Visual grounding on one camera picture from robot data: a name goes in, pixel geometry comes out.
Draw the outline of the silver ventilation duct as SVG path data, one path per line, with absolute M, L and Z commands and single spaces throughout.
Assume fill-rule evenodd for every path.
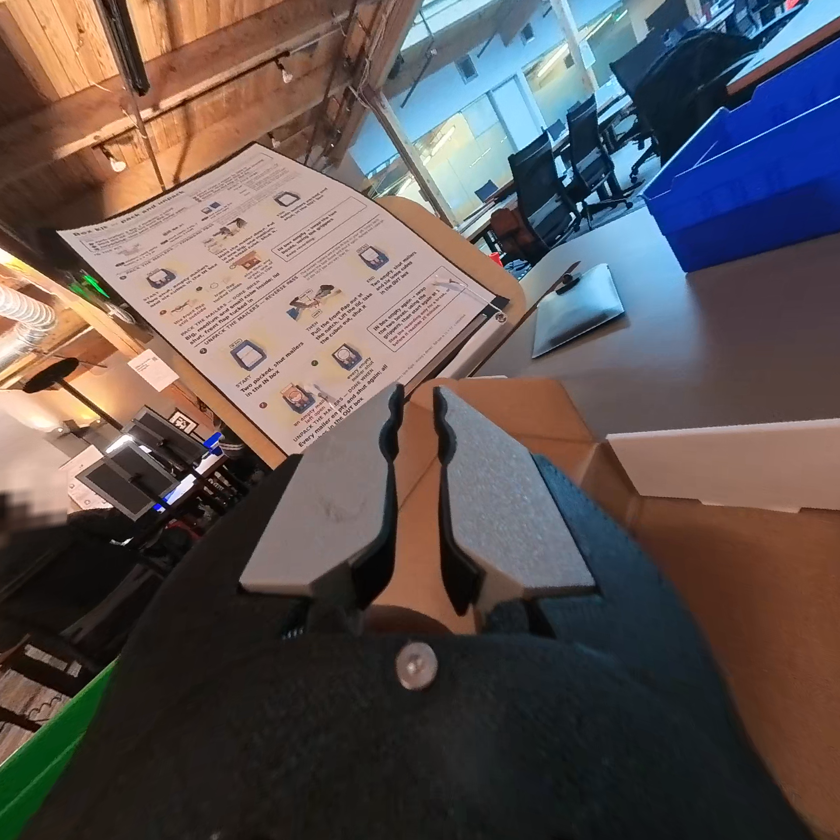
M 14 322 L 1 336 L 2 371 L 38 350 L 58 325 L 51 306 L 7 286 L 1 286 L 1 316 Z

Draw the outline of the printed instruction sheet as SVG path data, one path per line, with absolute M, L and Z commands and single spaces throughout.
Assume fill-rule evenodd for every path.
M 507 321 L 375 201 L 258 143 L 56 235 L 289 456 Z

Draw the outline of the black office chair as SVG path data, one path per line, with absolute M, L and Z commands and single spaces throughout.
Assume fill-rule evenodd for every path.
M 525 148 L 510 154 L 518 212 L 544 256 L 580 230 L 582 215 L 558 172 L 552 139 L 545 129 Z
M 84 665 L 109 663 L 195 541 L 177 525 L 142 540 L 113 510 L 3 536 L 2 654 L 27 638 Z
M 728 82 L 756 51 L 742 35 L 699 28 L 668 48 L 651 34 L 610 64 L 662 165 L 725 104 Z
M 590 223 L 603 210 L 634 203 L 615 177 L 615 165 L 601 139 L 595 94 L 566 114 L 572 178 L 567 192 Z

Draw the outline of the blue plastic bin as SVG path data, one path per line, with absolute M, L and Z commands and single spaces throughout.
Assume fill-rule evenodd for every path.
M 686 273 L 838 232 L 838 47 L 720 108 L 645 186 Z

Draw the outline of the white wall notice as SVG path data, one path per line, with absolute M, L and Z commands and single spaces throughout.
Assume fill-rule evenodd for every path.
M 178 374 L 152 349 L 146 349 L 130 359 L 128 366 L 158 393 L 179 380 Z

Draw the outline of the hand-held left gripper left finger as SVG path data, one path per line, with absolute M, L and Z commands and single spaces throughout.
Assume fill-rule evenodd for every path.
M 245 592 L 362 611 L 384 591 L 403 407 L 403 385 L 388 385 L 306 449 L 240 575 Z

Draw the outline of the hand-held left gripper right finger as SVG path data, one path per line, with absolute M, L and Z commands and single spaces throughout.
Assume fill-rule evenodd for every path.
M 445 386 L 434 388 L 444 589 L 457 615 L 589 595 L 593 574 L 538 461 Z

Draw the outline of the white cardboard mailer box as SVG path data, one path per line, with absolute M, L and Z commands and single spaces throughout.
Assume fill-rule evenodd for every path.
M 438 438 L 445 386 L 547 457 L 640 542 L 698 621 L 754 746 L 818 838 L 838 838 L 838 513 L 638 495 L 552 380 L 439 380 L 408 399 L 395 462 L 396 567 L 378 599 L 474 634 L 441 580 Z

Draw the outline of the silver metal tray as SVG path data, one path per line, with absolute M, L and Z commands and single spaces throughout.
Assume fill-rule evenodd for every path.
M 625 315 L 613 273 L 606 263 L 580 274 L 580 282 L 564 294 L 553 290 L 538 304 L 532 359 L 564 346 Z

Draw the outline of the green plastic bin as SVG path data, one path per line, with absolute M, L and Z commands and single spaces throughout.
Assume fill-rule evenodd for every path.
M 115 659 L 1 767 L 1 838 L 17 839 L 72 758 L 109 685 Z

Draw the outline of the black metal bar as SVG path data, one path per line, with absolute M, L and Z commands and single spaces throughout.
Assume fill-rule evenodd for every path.
M 95 1 L 108 45 L 129 89 L 139 97 L 151 90 L 128 2 Z

